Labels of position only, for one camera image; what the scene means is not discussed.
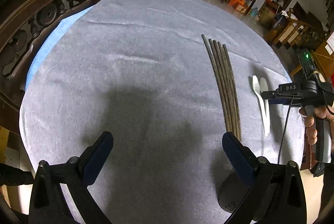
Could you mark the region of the right hand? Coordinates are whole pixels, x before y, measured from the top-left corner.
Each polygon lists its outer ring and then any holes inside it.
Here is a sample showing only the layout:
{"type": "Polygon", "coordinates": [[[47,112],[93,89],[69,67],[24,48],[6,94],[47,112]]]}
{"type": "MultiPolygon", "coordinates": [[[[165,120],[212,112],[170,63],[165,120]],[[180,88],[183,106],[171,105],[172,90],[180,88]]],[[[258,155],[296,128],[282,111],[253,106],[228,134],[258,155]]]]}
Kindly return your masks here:
{"type": "Polygon", "coordinates": [[[315,123],[315,117],[317,116],[318,118],[321,119],[326,119],[329,121],[330,129],[331,129],[331,136],[332,136],[332,142],[333,142],[333,114],[329,112],[333,112],[332,107],[318,107],[314,109],[314,114],[313,115],[307,115],[306,111],[304,108],[300,108],[299,113],[304,117],[304,124],[306,128],[306,136],[307,136],[307,142],[309,145],[314,145],[316,144],[318,140],[318,132],[314,128],[314,123],[315,123]]]}

